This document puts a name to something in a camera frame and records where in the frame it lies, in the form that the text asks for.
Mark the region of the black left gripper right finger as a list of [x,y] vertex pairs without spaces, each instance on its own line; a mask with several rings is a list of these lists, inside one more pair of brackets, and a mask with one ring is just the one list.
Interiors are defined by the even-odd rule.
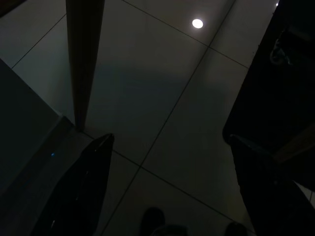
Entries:
[[315,209],[272,155],[257,144],[231,135],[237,181],[258,236],[313,236]]

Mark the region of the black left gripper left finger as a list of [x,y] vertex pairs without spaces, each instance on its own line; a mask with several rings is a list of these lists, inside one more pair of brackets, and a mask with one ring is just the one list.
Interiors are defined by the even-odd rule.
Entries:
[[106,194],[114,135],[93,140],[50,195],[33,236],[92,236]]

